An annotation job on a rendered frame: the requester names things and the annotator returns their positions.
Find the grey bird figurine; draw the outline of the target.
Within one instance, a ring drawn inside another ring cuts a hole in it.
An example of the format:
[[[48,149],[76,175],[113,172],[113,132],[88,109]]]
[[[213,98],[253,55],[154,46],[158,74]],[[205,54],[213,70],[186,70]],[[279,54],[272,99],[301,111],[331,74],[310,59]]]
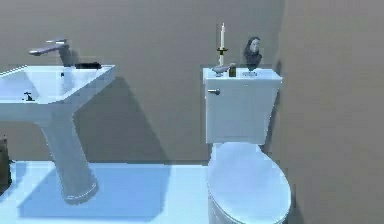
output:
[[[230,63],[228,65],[219,65],[212,68],[212,71],[216,73],[217,76],[221,76],[224,72],[227,72],[230,68],[234,68],[235,63]]]

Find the white toilet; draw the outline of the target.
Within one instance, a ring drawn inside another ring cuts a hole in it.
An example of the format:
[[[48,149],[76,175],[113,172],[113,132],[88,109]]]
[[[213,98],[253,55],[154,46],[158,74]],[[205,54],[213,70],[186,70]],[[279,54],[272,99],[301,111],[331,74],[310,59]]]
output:
[[[207,188],[211,224],[283,224],[291,188],[262,150],[282,77],[238,68],[234,77],[203,70]]]

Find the white candle on brass holder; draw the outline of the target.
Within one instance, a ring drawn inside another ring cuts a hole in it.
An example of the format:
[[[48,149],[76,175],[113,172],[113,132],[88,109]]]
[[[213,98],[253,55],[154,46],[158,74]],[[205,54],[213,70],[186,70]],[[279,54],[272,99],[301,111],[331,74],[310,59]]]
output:
[[[224,53],[227,51],[225,48],[225,24],[221,25],[220,29],[220,45],[217,48],[217,52],[219,53],[219,65],[222,66],[224,64]]]

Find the dark bust statue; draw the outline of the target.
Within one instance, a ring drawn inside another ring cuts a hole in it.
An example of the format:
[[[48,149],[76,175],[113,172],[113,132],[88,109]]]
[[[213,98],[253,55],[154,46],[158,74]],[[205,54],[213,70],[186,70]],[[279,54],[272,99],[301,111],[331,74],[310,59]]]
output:
[[[254,70],[258,68],[262,55],[260,54],[260,41],[261,39],[257,36],[251,37],[244,49],[243,56],[245,59],[247,72],[244,75],[252,76],[255,75]]]

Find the black flat soap dish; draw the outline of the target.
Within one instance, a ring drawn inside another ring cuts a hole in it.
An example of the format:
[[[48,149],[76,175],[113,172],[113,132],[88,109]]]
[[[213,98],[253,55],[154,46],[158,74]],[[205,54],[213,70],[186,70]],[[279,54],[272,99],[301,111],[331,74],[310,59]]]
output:
[[[98,62],[86,62],[86,63],[77,63],[75,64],[76,69],[101,69],[102,65]]]

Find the grey sink faucet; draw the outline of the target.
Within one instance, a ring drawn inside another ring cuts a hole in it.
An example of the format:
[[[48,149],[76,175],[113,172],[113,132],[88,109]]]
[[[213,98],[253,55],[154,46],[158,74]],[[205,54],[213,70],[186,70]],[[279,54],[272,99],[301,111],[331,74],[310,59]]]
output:
[[[74,65],[70,45],[67,43],[66,38],[47,40],[47,43],[50,43],[50,46],[30,50],[29,54],[33,56],[41,56],[57,51],[64,67],[71,67]]]

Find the dark brown bin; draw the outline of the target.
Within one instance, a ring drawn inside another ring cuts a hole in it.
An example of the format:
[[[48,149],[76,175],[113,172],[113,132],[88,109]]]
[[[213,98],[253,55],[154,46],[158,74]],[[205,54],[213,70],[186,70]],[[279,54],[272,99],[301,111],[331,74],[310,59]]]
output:
[[[11,186],[12,177],[10,169],[11,160],[8,154],[7,138],[0,137],[0,196]]]

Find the white pedestal sink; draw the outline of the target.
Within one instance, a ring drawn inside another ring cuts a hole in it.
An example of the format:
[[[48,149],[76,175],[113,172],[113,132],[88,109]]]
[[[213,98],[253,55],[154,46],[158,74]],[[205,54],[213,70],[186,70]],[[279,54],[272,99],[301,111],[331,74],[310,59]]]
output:
[[[113,65],[23,65],[0,72],[0,121],[33,123],[42,130],[68,204],[84,203],[98,191],[74,115],[114,81],[114,70]]]

